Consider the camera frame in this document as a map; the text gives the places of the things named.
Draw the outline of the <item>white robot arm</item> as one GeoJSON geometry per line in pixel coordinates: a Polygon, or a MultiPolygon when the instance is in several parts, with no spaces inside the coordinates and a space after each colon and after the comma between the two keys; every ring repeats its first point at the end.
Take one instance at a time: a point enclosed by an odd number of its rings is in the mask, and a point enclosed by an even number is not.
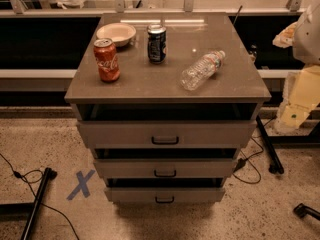
{"type": "Polygon", "coordinates": [[[281,133],[298,129],[320,104],[320,0],[313,0],[299,19],[272,41],[280,48],[291,47],[293,57],[303,63],[290,72],[284,83],[274,128],[281,133]]]}

